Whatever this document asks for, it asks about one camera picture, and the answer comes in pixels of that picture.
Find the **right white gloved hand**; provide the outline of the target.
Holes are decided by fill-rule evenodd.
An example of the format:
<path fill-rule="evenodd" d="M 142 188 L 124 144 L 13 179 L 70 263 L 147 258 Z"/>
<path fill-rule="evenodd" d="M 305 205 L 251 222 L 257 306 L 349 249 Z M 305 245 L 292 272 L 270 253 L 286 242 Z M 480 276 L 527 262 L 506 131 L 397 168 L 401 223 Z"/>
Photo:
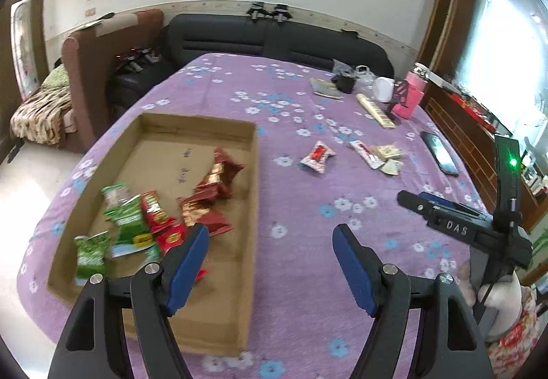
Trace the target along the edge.
<path fill-rule="evenodd" d="M 494 309 L 496 316 L 488 329 L 480 328 L 485 341 L 496 341 L 514 328 L 522 311 L 521 286 L 516 273 L 504 276 L 494 285 L 485 283 L 475 291 L 470 282 L 470 262 L 466 261 L 459 266 L 457 278 L 459 289 L 469 307 L 480 303 L 491 287 L 484 306 Z"/>

